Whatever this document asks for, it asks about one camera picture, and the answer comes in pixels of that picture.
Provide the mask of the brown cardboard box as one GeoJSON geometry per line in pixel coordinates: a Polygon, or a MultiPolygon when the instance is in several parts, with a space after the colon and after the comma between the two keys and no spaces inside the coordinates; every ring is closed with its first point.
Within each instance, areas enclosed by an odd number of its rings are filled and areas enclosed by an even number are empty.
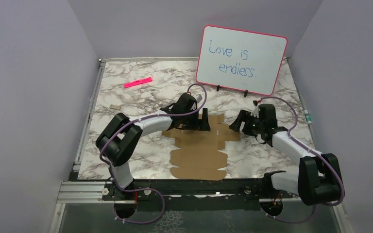
{"type": "Polygon", "coordinates": [[[208,116],[210,131],[171,129],[162,135],[175,139],[170,152],[170,173],[177,179],[220,181],[226,177],[228,154],[225,142],[239,141],[237,133],[224,124],[224,115],[208,116]]]}

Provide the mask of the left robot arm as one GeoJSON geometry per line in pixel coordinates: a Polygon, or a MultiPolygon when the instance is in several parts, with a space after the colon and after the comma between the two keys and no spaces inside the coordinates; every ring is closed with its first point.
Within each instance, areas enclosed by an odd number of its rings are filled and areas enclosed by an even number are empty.
{"type": "Polygon", "coordinates": [[[100,159],[108,165],[119,198],[125,200],[133,194],[129,159],[140,138],[172,129],[210,131],[208,109],[199,106],[198,100],[189,93],[183,93],[177,102],[152,114],[130,118],[118,113],[104,128],[95,145],[100,159]]]}

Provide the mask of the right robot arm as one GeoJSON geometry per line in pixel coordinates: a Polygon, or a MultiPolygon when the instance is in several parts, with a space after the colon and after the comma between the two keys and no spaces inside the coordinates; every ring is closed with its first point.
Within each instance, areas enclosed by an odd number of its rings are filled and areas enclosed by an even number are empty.
{"type": "Polygon", "coordinates": [[[270,172],[264,175],[261,192],[268,198],[286,191],[301,198],[306,205],[336,204],[343,200],[345,189],[337,157],[332,153],[321,153],[307,146],[278,126],[275,106],[259,104],[253,112],[240,110],[229,126],[234,132],[255,138],[263,144],[282,152],[297,166],[298,171],[270,172]]]}

